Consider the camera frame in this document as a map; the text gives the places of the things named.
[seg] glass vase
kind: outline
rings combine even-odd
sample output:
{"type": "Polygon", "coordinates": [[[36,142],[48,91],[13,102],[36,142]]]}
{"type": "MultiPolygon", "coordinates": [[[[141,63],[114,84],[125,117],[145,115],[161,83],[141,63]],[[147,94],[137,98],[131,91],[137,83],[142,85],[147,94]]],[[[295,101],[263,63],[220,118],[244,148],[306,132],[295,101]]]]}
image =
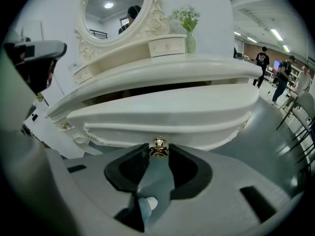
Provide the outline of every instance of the glass vase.
{"type": "Polygon", "coordinates": [[[196,38],[192,31],[187,31],[186,46],[188,53],[196,52],[196,38]]]}

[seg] ornate mirror frame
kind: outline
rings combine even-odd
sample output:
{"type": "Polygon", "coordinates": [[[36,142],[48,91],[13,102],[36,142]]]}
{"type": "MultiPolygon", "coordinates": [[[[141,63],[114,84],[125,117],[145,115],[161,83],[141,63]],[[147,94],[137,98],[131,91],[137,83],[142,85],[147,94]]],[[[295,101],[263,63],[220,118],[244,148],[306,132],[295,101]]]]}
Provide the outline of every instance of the ornate mirror frame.
{"type": "Polygon", "coordinates": [[[74,31],[80,40],[80,57],[83,63],[94,60],[101,54],[112,51],[140,39],[166,35],[170,32],[170,22],[163,13],[162,0],[144,0],[141,11],[132,25],[118,36],[98,39],[86,28],[85,11],[88,0],[81,0],[77,12],[78,28],[74,31]]]}

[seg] vanity table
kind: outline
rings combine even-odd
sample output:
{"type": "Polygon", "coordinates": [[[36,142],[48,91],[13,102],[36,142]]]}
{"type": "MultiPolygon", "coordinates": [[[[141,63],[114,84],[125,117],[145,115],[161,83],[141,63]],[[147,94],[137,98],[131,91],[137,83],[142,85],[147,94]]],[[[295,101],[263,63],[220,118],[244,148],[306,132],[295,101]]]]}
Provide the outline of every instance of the vanity table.
{"type": "Polygon", "coordinates": [[[259,97],[248,84],[261,76],[257,66],[188,54],[186,36],[170,34],[162,0],[143,0],[133,23],[108,39],[89,32],[87,6],[81,0],[74,31],[83,63],[73,72],[78,87],[46,113],[79,147],[98,154],[90,142],[123,148],[162,136],[211,150],[245,126],[259,97]]]}

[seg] ceiling light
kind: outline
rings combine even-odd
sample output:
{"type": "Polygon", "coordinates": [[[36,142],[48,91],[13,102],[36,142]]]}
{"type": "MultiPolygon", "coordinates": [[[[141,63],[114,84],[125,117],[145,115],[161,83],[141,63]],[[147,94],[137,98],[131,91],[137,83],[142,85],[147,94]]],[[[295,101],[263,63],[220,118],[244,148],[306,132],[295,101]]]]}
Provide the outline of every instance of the ceiling light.
{"type": "Polygon", "coordinates": [[[254,43],[257,43],[257,41],[251,39],[250,37],[248,37],[248,39],[249,39],[250,41],[254,42],[254,43]]]}
{"type": "Polygon", "coordinates": [[[283,39],[275,29],[271,29],[271,31],[277,37],[278,40],[283,41],[283,39]]]}
{"type": "Polygon", "coordinates": [[[109,9],[109,8],[113,7],[113,4],[111,2],[108,2],[104,7],[106,9],[109,9]]]}
{"type": "Polygon", "coordinates": [[[290,52],[289,48],[288,48],[286,45],[283,45],[283,48],[285,49],[285,51],[286,51],[287,53],[290,52]]]}

